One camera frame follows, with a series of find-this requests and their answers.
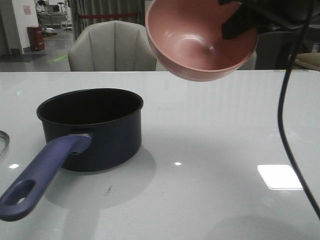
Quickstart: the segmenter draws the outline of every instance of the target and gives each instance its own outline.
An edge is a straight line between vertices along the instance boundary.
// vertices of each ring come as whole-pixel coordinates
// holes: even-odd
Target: glossy table surface
[[[1,194],[46,144],[36,116],[44,100],[91,88],[126,89],[144,100],[133,158],[100,172],[59,170],[29,216],[0,221],[0,239],[320,239],[303,190],[268,187],[258,170],[290,165],[277,127],[283,76],[235,71],[192,82],[169,72],[0,73],[0,130],[10,136],[0,156]],[[319,104],[320,73],[294,71],[284,125],[320,202]]]

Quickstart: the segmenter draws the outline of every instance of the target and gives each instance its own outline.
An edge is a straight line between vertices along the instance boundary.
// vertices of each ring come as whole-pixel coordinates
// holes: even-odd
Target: saucepan handle
[[[26,217],[68,155],[84,152],[91,141],[88,134],[61,136],[50,141],[0,197],[0,219],[13,222]]]

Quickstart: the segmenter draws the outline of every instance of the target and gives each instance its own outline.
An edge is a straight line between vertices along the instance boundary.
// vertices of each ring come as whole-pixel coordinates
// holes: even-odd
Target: chair backrest
[[[71,71],[154,71],[157,59],[146,28],[125,21],[106,21],[84,29],[68,54]]]

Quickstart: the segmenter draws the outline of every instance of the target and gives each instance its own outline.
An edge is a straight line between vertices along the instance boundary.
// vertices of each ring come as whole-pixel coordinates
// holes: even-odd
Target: black cable
[[[319,205],[318,205],[315,197],[313,196],[310,188],[308,187],[308,185],[305,181],[305,178],[303,177],[303,175],[297,165],[295,157],[290,149],[290,146],[289,146],[289,143],[288,143],[288,140],[286,137],[285,129],[284,129],[284,123],[283,123],[283,109],[284,109],[285,96],[286,96],[286,91],[287,91],[287,86],[288,86],[290,74],[291,74],[292,68],[294,66],[295,59],[297,57],[300,45],[302,44],[302,42],[307,34],[307,30],[309,28],[309,25],[310,25],[310,22],[312,19],[312,15],[313,15],[313,11],[314,11],[314,7],[316,4],[316,0],[309,0],[309,1],[310,1],[310,6],[309,6],[307,17],[305,19],[305,23],[302,27],[299,38],[295,43],[295,46],[293,48],[293,51],[292,51],[292,54],[291,54],[287,69],[285,71],[284,78],[283,78],[283,83],[282,83],[280,97],[279,97],[279,104],[278,104],[277,121],[278,121],[278,128],[279,128],[280,137],[281,137],[284,149],[286,151],[286,154],[287,154],[289,161],[292,165],[292,168],[295,171],[309,202],[311,203],[316,215],[318,216],[318,218],[320,220]]]

